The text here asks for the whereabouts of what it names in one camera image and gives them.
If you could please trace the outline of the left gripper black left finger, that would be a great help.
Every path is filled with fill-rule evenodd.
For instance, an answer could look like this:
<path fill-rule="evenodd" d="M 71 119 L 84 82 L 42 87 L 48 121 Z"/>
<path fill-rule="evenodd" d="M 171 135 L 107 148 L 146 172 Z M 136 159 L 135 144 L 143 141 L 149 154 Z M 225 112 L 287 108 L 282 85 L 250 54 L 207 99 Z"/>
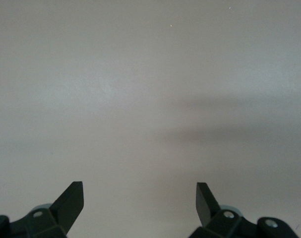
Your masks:
<path fill-rule="evenodd" d="M 84 207 L 83 182 L 74 181 L 52 204 L 11 222 L 0 215 L 0 238 L 65 238 Z"/>

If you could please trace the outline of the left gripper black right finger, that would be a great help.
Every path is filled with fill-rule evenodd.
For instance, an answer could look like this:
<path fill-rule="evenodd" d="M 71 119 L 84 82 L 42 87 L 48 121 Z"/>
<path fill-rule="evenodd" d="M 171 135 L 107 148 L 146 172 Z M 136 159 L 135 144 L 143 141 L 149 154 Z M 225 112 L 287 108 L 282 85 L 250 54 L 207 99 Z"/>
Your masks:
<path fill-rule="evenodd" d="M 254 224 L 229 207 L 218 204 L 205 182 L 196 185 L 196 210 L 201 222 L 191 238 L 297 238 L 284 221 L 261 217 Z"/>

